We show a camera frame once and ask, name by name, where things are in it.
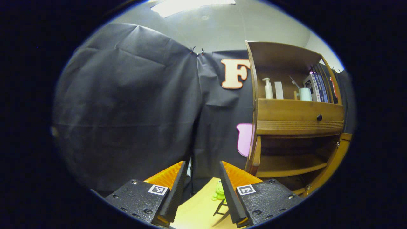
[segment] green toy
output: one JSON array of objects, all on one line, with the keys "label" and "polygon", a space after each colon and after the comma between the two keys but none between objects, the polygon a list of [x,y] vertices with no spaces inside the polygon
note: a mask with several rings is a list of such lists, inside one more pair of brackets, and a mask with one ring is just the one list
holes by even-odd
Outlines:
[{"label": "green toy", "polygon": [[224,200],[225,193],[223,192],[222,182],[218,181],[218,185],[216,186],[215,194],[212,196],[212,200]]}]

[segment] table surface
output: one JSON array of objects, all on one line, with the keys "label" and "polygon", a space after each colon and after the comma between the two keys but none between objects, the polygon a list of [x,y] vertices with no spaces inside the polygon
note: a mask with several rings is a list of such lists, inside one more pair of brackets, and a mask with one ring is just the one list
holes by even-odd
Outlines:
[{"label": "table surface", "polygon": [[[219,178],[212,178],[201,190],[178,207],[171,227],[176,229],[236,229],[230,214],[213,215],[221,200],[212,200]],[[226,213],[227,206],[222,206],[219,213]]]}]

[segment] wooden shelf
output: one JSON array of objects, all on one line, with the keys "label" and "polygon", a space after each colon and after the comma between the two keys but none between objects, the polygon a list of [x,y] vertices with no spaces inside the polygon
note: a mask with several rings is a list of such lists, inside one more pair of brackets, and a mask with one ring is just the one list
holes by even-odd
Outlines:
[{"label": "wooden shelf", "polygon": [[326,167],[326,162],[314,154],[295,156],[262,155],[256,177],[294,176]]}]

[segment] wooden drawer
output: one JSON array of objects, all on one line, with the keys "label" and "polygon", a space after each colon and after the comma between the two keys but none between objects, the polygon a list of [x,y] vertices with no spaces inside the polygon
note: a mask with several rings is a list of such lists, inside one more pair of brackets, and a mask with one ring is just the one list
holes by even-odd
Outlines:
[{"label": "wooden drawer", "polygon": [[344,107],[290,99],[258,99],[256,134],[327,136],[344,127]]}]

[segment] black fabric backdrop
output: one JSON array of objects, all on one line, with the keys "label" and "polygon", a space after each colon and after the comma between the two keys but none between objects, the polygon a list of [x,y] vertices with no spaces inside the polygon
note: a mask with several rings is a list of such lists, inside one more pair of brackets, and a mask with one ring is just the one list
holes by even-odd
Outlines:
[{"label": "black fabric backdrop", "polygon": [[60,76],[53,108],[61,157],[79,183],[113,192],[191,156],[196,193],[219,177],[220,160],[244,169],[236,126],[252,122],[251,74],[239,77],[240,89],[222,88],[222,59],[248,54],[197,55],[157,31],[123,23],[87,39]]}]

